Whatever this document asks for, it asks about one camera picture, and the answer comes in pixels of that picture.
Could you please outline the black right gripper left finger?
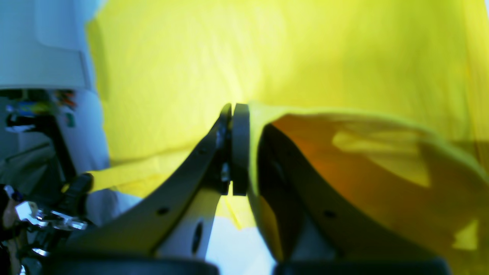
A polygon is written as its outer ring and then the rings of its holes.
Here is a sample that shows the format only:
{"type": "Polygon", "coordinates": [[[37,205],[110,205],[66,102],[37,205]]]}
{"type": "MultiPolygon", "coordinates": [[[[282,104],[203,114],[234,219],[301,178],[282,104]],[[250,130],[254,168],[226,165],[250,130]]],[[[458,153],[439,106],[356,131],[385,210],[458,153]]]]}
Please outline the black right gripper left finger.
{"type": "Polygon", "coordinates": [[[52,253],[44,275],[218,275],[206,263],[217,203],[228,190],[231,104],[146,199],[52,253]]]}

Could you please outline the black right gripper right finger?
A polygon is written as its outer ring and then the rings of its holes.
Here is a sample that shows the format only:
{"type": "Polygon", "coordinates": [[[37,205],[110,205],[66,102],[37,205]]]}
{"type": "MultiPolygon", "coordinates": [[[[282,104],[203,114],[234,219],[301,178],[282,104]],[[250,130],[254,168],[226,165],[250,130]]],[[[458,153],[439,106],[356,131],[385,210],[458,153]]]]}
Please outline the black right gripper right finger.
{"type": "Polygon", "coordinates": [[[270,123],[257,154],[258,190],[278,227],[275,275],[451,274],[444,259],[350,204],[270,123]]]}

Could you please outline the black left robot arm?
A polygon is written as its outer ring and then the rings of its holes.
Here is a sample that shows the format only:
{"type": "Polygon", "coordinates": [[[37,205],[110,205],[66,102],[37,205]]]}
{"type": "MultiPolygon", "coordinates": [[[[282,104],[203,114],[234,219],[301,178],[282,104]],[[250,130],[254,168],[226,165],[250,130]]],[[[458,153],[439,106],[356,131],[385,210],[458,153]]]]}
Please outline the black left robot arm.
{"type": "Polygon", "coordinates": [[[87,230],[92,223],[87,218],[86,200],[92,187],[92,174],[84,173],[44,204],[27,200],[14,187],[3,184],[1,274],[28,275],[27,258],[40,262],[72,233],[87,230]]]}

